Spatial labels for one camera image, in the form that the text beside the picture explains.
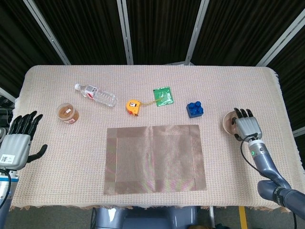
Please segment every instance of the metal pole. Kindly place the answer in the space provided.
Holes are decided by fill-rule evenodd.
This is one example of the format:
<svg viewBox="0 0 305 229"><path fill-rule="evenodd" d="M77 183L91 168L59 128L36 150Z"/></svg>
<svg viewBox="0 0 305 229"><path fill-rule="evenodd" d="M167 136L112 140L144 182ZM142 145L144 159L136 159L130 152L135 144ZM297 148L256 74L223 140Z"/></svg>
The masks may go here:
<svg viewBox="0 0 305 229"><path fill-rule="evenodd" d="M195 49L195 46L196 46L196 43L198 40L198 36L199 36L200 30L201 30L201 26L202 26L202 23L203 23L203 20L205 17L205 13L206 13L206 10L208 9L209 1L210 0L201 0L196 22L194 25L194 30L192 33L192 38L191 38L191 41L189 44L189 49L187 51L184 65L189 65L191 62L193 52L194 52L194 49Z"/></svg>
<svg viewBox="0 0 305 229"><path fill-rule="evenodd" d="M210 215L210 220L211 220L211 227L215 228L215 217L214 217L214 207L210 206L209 208L209 215Z"/></svg>
<svg viewBox="0 0 305 229"><path fill-rule="evenodd" d="M305 134L305 126L292 132L294 137L299 137Z"/></svg>
<svg viewBox="0 0 305 229"><path fill-rule="evenodd" d="M280 38L274 43L269 51L263 56L263 58L257 63L258 67L267 66L274 57L293 39L293 37L302 29L305 25L305 9L297 16L297 18L291 23L287 30L280 36Z"/></svg>
<svg viewBox="0 0 305 229"><path fill-rule="evenodd" d="M40 28L42 29L43 33L46 35L47 39L55 49L56 53L61 58L62 62L65 65L71 65L68 57L66 56L64 50L62 49L61 45L57 41L54 33L50 29L49 25L45 21L43 15L41 14L40 10L36 6L33 0L23 0L24 4L28 7L29 11L33 15L36 22L39 24Z"/></svg>
<svg viewBox="0 0 305 229"><path fill-rule="evenodd" d="M0 88L0 94L3 95L5 98L7 98L8 100L12 101L13 103L15 103L15 97L12 96L10 93L6 92L5 90L3 90L2 88Z"/></svg>
<svg viewBox="0 0 305 229"><path fill-rule="evenodd" d="M118 4L119 16L120 16L123 42L125 47L126 61L128 65L132 65L133 64L132 43L130 38L126 0L117 0L117 4Z"/></svg>

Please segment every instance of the beige tablecloth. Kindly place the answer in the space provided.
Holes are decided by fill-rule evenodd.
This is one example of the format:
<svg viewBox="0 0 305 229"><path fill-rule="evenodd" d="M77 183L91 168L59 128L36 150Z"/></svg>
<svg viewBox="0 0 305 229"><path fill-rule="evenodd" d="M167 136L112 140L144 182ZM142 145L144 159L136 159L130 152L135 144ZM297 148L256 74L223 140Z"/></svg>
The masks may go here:
<svg viewBox="0 0 305 229"><path fill-rule="evenodd" d="M74 90L92 84L118 97L105 107ZM130 99L151 101L153 89L170 86L174 104L141 107L129 115ZM201 101L204 115L188 117L186 105ZM68 102L79 120L68 125L56 108ZM14 117L34 110L43 119L31 154L48 144L45 155L19 172L13 206L253 206L278 207L256 190L261 177L246 164L240 143L222 128L234 107L250 108L280 173L294 189L305 192L305 176L295 145L276 74L262 67L216 66L35 66L26 76ZM103 195L108 127L199 125L207 188L204 191ZM246 157L253 162L251 154Z"/></svg>

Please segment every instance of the plastic container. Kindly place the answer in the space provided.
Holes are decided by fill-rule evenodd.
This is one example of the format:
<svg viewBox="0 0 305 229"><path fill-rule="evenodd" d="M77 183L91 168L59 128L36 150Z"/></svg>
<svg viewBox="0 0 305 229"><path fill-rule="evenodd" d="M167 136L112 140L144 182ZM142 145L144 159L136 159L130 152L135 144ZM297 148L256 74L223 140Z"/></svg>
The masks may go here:
<svg viewBox="0 0 305 229"><path fill-rule="evenodd" d="M94 101L102 103L106 106L113 107L118 102L118 99L114 94L107 91L102 91L100 88L92 85L82 86L77 83L74 88L75 90L80 91L84 97L93 99Z"/></svg>
<svg viewBox="0 0 305 229"><path fill-rule="evenodd" d="M65 103L57 108L57 116L64 123L72 124L78 120L79 113L73 105Z"/></svg>

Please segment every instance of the black curtain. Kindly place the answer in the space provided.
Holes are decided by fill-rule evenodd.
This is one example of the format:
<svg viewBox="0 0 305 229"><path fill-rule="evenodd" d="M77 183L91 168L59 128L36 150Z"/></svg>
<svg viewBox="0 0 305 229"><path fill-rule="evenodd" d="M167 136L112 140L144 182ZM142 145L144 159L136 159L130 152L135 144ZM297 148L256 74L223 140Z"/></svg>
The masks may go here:
<svg viewBox="0 0 305 229"><path fill-rule="evenodd" d="M18 97L32 66L62 61L22 0L0 1L0 20L0 87Z"/></svg>
<svg viewBox="0 0 305 229"><path fill-rule="evenodd" d="M305 126L305 27L268 67L278 73L292 130Z"/></svg>
<svg viewBox="0 0 305 229"><path fill-rule="evenodd" d="M200 0L127 0L134 64L186 58Z"/></svg>
<svg viewBox="0 0 305 229"><path fill-rule="evenodd" d="M115 0L35 0L71 64L126 64Z"/></svg>
<svg viewBox="0 0 305 229"><path fill-rule="evenodd" d="M210 0L191 62L255 66L304 7L304 0Z"/></svg>
<svg viewBox="0 0 305 229"><path fill-rule="evenodd" d="M305 169L305 135L295 138L295 143L300 153L302 166Z"/></svg>

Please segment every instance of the robotic finger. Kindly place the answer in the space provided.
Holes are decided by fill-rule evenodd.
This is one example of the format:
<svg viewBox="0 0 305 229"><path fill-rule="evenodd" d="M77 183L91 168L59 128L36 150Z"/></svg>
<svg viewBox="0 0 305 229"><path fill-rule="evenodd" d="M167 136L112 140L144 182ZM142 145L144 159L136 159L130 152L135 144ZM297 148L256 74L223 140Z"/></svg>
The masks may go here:
<svg viewBox="0 0 305 229"><path fill-rule="evenodd" d="M35 161L35 160L41 158L44 155L44 153L46 152L47 148L48 148L48 145L43 145L37 154L33 154L28 157L27 163L30 163L32 161Z"/></svg>
<svg viewBox="0 0 305 229"><path fill-rule="evenodd" d="M34 116L37 114L37 111L33 111L28 117L27 119L25 120L25 124L24 124L24 127L22 129L22 134L27 134L28 133L28 130L31 126L31 123L33 121L33 118Z"/></svg>
<svg viewBox="0 0 305 229"><path fill-rule="evenodd" d="M241 111L244 118L248 117L248 115L247 115L247 113L244 109L240 109L240 111Z"/></svg>
<svg viewBox="0 0 305 229"><path fill-rule="evenodd" d="M30 138L31 138L30 140L33 140L37 125L38 125L39 121L42 119L42 116L43 116L42 114L38 115L31 123L31 126L30 126L28 132L26 133L26 134L30 135Z"/></svg>
<svg viewBox="0 0 305 229"><path fill-rule="evenodd" d="M238 134L234 134L234 137L239 142L241 142L243 140Z"/></svg>
<svg viewBox="0 0 305 229"><path fill-rule="evenodd" d="M248 112L249 117L253 117L253 114L249 109L246 109L246 111Z"/></svg>
<svg viewBox="0 0 305 229"><path fill-rule="evenodd" d="M10 127L10 131L9 131L9 135L15 134L16 133L16 128L18 126L19 121L21 120L22 116L19 115L17 118L15 118L15 120L13 121L13 123L11 124Z"/></svg>
<svg viewBox="0 0 305 229"><path fill-rule="evenodd" d="M238 118L242 118L243 117L242 113L240 113L240 111L237 108L234 108L234 110L235 110Z"/></svg>
<svg viewBox="0 0 305 229"><path fill-rule="evenodd" d="M24 124L25 124L25 120L28 118L28 116L29 116L29 114L26 114L26 115L18 122L18 125L17 125L17 128L16 128L15 134L21 134L22 129L23 129Z"/></svg>

